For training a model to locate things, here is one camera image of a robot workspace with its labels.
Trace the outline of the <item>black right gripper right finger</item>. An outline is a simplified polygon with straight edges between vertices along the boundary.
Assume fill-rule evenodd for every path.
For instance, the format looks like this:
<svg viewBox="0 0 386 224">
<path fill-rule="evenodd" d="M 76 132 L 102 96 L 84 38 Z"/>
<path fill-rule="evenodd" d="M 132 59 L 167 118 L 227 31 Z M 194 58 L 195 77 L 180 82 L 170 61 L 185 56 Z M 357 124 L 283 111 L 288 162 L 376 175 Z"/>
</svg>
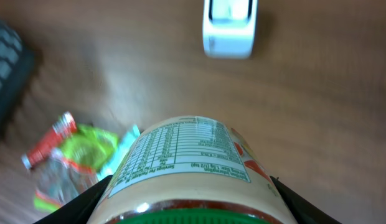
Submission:
<svg viewBox="0 0 386 224">
<path fill-rule="evenodd" d="M 270 178 L 299 224 L 341 224 L 280 182 L 278 178 L 273 176 Z"/>
</svg>

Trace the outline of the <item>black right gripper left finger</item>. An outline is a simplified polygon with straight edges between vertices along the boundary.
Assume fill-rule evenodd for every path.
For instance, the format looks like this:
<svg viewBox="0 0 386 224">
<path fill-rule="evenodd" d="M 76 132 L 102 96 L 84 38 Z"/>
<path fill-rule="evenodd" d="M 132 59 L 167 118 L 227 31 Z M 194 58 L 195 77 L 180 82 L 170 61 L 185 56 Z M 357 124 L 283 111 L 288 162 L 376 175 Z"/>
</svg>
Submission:
<svg viewBox="0 0 386 224">
<path fill-rule="evenodd" d="M 34 224 L 86 224 L 112 177 L 108 175 L 54 213 Z"/>
</svg>

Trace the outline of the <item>clear gummy candy bag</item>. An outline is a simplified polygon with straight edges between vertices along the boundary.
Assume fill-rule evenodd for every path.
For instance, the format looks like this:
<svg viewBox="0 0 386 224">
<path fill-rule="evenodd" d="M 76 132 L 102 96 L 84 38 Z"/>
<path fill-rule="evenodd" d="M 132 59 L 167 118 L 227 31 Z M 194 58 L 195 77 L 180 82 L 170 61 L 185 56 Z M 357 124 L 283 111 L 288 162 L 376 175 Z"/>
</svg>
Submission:
<svg viewBox="0 0 386 224">
<path fill-rule="evenodd" d="M 98 182 L 96 172 L 67 159 L 55 148 L 39 176 L 33 203 L 37 210 L 54 212 Z"/>
</svg>

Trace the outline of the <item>green snack bag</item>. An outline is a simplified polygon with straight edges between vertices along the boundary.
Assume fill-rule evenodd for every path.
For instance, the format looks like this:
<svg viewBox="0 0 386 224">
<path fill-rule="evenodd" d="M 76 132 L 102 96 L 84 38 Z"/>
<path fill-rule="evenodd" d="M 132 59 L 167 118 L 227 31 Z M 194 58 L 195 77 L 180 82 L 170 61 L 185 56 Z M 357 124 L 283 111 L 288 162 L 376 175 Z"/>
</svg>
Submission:
<svg viewBox="0 0 386 224">
<path fill-rule="evenodd" d="M 78 167 L 98 172 L 115 153 L 119 139 L 107 130 L 78 124 L 77 132 L 60 145 L 60 150 L 66 160 Z"/>
</svg>

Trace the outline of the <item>red candy bar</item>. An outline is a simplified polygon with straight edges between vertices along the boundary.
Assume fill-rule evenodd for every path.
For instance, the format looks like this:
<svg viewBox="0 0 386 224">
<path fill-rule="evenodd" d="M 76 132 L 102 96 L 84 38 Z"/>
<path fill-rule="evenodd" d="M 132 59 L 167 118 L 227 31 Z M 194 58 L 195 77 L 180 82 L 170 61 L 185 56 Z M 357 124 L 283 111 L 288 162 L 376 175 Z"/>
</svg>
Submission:
<svg viewBox="0 0 386 224">
<path fill-rule="evenodd" d="M 44 137 L 21 157 L 27 170 L 49 157 L 51 151 L 77 132 L 77 124 L 70 112 L 65 112 L 45 133 Z"/>
</svg>

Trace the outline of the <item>green lid jar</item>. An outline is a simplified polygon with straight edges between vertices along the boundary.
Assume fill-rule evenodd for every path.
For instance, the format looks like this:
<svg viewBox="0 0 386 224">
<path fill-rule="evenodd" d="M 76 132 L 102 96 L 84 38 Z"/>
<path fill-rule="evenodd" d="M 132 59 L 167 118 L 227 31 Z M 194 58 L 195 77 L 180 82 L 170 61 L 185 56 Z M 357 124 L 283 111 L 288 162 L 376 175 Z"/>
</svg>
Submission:
<svg viewBox="0 0 386 224">
<path fill-rule="evenodd" d="M 132 144 L 90 223 L 294 223 L 250 146 L 210 118 L 179 116 Z"/>
</svg>

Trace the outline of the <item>mint green wipes pack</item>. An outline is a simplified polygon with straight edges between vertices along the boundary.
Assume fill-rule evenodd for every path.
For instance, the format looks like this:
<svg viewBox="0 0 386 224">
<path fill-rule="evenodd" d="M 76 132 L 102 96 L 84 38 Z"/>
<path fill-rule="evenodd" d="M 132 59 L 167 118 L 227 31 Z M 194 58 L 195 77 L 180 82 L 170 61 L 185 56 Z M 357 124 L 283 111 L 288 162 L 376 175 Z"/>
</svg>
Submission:
<svg viewBox="0 0 386 224">
<path fill-rule="evenodd" d="M 96 176 L 98 181 L 101 181 L 108 175 L 113 175 L 116 172 L 124 157 L 129 153 L 129 150 L 135 140 L 139 138 L 140 134 L 140 130 L 135 124 L 127 130 L 125 135 L 121 138 L 121 141 L 110 160 L 97 173 Z"/>
</svg>

